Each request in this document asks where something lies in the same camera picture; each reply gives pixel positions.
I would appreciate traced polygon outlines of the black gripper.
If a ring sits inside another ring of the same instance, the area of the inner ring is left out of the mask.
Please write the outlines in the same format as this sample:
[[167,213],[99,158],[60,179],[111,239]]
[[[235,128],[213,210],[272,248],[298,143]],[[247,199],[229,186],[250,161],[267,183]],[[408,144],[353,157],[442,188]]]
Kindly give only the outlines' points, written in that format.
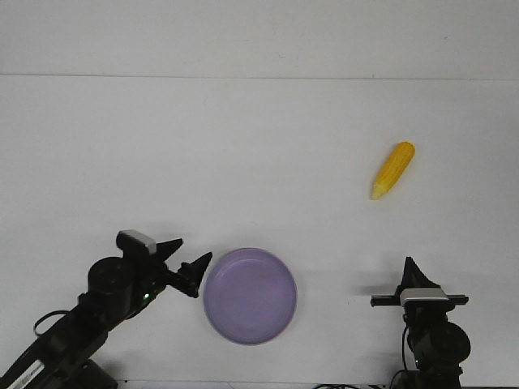
[[429,280],[412,257],[405,258],[401,283],[397,286],[396,294],[372,295],[371,306],[400,306],[404,310],[405,322],[408,324],[446,323],[448,313],[457,306],[465,306],[470,298],[465,294],[446,294],[448,301],[432,301],[410,303],[402,307],[400,295],[405,289],[440,289],[441,286]]
[[197,298],[204,274],[212,260],[208,252],[192,263],[182,263],[177,271],[171,271],[165,262],[183,244],[181,238],[157,243],[155,255],[123,253],[135,269],[132,291],[132,308],[146,308],[167,286],[188,297]]

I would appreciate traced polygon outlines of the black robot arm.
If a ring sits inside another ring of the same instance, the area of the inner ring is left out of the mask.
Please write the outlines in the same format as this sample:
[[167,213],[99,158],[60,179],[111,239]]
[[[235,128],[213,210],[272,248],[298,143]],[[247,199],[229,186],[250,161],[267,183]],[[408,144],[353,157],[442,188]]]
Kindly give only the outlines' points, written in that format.
[[212,259],[207,253],[171,271],[166,261],[182,239],[155,242],[136,231],[116,237],[119,257],[98,260],[88,271],[88,290],[71,310],[21,354],[1,377],[3,388],[116,388],[118,382],[92,355],[107,341],[109,332],[135,317],[166,287],[197,298]]
[[429,280],[410,256],[405,258],[401,283],[390,295],[373,295],[371,306],[400,306],[405,329],[401,356],[413,353],[416,368],[406,361],[390,388],[460,388],[461,363],[471,352],[467,333],[448,319],[448,313],[469,302],[465,294],[447,294]]

